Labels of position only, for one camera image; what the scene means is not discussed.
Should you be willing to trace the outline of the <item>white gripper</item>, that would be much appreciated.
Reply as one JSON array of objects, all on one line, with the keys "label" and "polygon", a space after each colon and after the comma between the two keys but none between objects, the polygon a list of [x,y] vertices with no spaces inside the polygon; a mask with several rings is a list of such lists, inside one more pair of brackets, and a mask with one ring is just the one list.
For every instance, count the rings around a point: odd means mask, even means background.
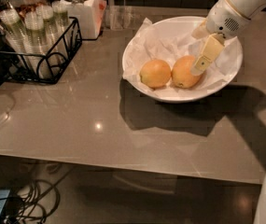
[{"label": "white gripper", "polygon": [[218,0],[210,9],[206,21],[191,33],[195,39],[207,38],[203,40],[190,72],[194,76],[202,75],[224,50],[224,37],[238,36],[249,23],[250,19],[239,13],[230,0]]}]

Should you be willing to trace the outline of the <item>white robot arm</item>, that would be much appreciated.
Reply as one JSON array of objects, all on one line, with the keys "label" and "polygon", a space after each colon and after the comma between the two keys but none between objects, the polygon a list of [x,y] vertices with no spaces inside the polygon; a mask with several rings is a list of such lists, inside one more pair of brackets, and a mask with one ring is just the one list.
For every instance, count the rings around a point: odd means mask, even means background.
[{"label": "white robot arm", "polygon": [[218,0],[191,33],[192,37],[203,39],[203,44],[190,72],[201,75],[224,50],[225,41],[238,36],[264,8],[266,0]]}]

